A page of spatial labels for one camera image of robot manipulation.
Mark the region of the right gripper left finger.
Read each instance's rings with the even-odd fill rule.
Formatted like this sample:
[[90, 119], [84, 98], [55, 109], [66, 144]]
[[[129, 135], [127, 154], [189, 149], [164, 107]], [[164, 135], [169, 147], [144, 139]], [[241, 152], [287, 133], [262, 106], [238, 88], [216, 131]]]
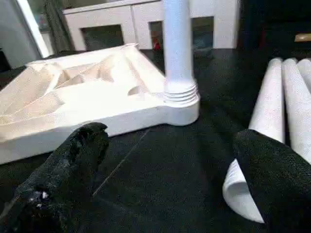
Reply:
[[2, 233], [79, 233], [109, 146], [103, 123], [81, 126], [20, 184], [0, 215]]

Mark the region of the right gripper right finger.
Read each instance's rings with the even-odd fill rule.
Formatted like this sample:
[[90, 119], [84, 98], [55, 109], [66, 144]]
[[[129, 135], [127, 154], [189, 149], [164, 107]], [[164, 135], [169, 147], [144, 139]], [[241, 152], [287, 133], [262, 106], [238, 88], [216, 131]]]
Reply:
[[311, 166], [285, 144], [255, 130], [236, 134], [234, 152], [270, 233], [311, 231]]

